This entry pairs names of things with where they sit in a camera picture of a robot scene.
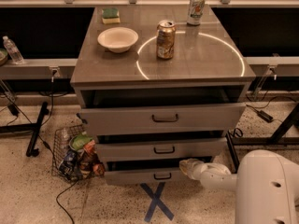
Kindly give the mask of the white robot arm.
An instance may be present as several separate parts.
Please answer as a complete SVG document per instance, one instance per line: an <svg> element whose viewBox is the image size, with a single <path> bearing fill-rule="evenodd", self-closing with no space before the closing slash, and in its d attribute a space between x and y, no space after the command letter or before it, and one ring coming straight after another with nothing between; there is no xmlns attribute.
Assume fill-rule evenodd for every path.
<svg viewBox="0 0 299 224"><path fill-rule="evenodd" d="M249 152L235 174L223 164L187 159L183 174L206 189L235 193L235 224L298 224L299 165L268 150Z"/></svg>

